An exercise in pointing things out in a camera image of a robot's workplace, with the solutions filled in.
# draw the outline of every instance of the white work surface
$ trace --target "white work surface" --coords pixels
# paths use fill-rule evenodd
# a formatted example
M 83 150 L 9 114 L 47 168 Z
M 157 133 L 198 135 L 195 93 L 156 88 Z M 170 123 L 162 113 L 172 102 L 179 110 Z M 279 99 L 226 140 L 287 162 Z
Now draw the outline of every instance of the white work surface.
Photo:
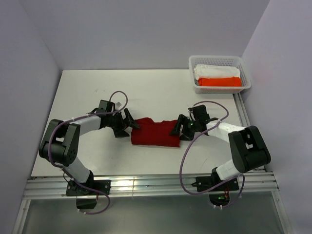
M 233 95 L 198 95 L 193 91 L 189 70 L 93 70 L 64 71 L 48 122 L 79 117 L 108 100 L 116 90 L 129 98 L 128 109 L 134 119 L 150 117 L 155 122 L 188 115 L 188 107 L 203 100 L 217 101 L 228 108 L 226 122 L 240 126 Z M 114 102 L 124 104 L 122 94 Z M 210 117 L 223 117 L 225 111 L 206 104 Z M 95 175 L 163 175 L 178 174 L 182 156 L 189 142 L 180 148 L 132 145 L 130 137 L 115 138 L 113 130 L 103 128 L 79 139 L 78 157 Z M 230 160 L 228 143 L 213 136 L 200 137 L 190 149 L 183 173 L 210 173 Z M 32 176 L 60 176 L 62 172 L 37 156 Z

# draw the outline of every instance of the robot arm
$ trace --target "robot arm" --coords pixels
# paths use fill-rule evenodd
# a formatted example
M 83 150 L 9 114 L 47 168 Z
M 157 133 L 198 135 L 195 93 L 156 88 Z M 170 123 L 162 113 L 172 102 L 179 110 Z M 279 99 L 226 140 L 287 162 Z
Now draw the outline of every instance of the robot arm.
M 209 122 L 207 128 L 216 124 L 217 121 Z M 221 180 L 248 172 L 271 161 L 270 153 L 255 126 L 245 128 L 221 122 L 217 128 L 209 131 L 209 135 L 230 144 L 232 159 L 216 168 Z
M 218 124 L 217 118 L 210 118 L 204 105 L 189 108 L 192 117 L 179 115 L 171 135 L 179 135 L 180 140 L 193 140 L 195 132 L 203 132 Z M 206 135 L 215 136 L 230 144 L 232 159 L 213 169 L 211 187 L 222 180 L 229 179 L 241 173 L 270 163 L 271 156 L 263 138 L 255 126 L 240 127 L 225 122 L 210 130 Z
M 99 107 L 95 108 L 90 114 L 105 113 L 115 111 L 115 104 L 110 101 L 101 100 Z M 124 130 L 127 127 L 139 129 L 138 124 L 133 120 L 127 108 L 124 109 L 126 118 L 123 119 L 121 113 L 114 115 L 94 115 L 88 118 L 77 120 L 61 126 L 52 140 L 51 155 L 52 160 L 63 167 L 73 179 L 80 184 L 93 188 L 94 180 L 93 173 L 88 170 L 77 157 L 79 137 L 90 131 L 98 130 L 105 127 L 110 127 L 114 131 L 115 137 L 128 137 L 129 134 Z M 54 129 L 63 123 L 62 120 L 53 119 L 50 121 L 45 132 L 43 140 L 39 147 L 39 155 L 49 161 L 48 143 Z M 83 194 L 90 191 L 82 188 L 77 188 Z

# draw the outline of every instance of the orange folded cloth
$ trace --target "orange folded cloth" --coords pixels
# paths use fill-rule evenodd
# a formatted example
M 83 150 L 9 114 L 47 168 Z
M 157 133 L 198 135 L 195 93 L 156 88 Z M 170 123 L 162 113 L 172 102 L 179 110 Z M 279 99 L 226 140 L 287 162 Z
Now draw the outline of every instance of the orange folded cloth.
M 239 77 L 229 78 L 204 78 L 198 79 L 199 86 L 242 86 L 242 81 Z

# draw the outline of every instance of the metal frame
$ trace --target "metal frame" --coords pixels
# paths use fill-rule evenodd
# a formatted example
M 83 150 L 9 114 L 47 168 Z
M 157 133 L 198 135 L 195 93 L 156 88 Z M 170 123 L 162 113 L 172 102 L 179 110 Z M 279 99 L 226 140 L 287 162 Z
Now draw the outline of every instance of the metal frame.
M 26 221 L 30 200 L 22 200 L 19 208 L 18 217 L 16 218 L 15 225 L 13 228 L 13 234 L 21 234 Z
M 236 108 L 242 126 L 250 126 L 250 122 L 240 94 L 233 94 Z M 190 191 L 196 191 L 191 184 L 198 175 L 184 175 L 183 182 Z M 286 210 L 280 199 L 278 185 L 273 172 L 267 172 L 264 167 L 260 167 L 249 173 L 245 173 L 246 182 L 244 192 L 272 192 L 276 209 L 286 234 L 292 234 L 290 222 Z M 97 179 L 110 179 L 110 197 L 125 196 L 158 196 L 158 195 L 185 195 L 179 182 L 178 175 L 147 175 L 147 176 L 96 176 Z M 28 208 L 33 199 L 76 199 L 76 197 L 66 197 L 67 182 L 61 176 L 33 178 L 27 181 L 22 203 L 19 209 L 13 233 L 22 232 L 27 217 Z

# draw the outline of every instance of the glass panel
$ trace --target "glass panel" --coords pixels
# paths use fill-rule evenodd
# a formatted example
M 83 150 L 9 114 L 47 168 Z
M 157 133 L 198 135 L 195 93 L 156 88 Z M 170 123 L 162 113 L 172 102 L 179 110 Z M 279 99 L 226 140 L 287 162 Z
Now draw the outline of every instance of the glass panel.
M 96 208 L 105 200 L 100 199 Z M 281 234 L 272 194 L 248 193 L 220 211 L 208 196 L 112 198 L 109 210 L 83 215 L 74 199 L 33 200 L 24 234 Z

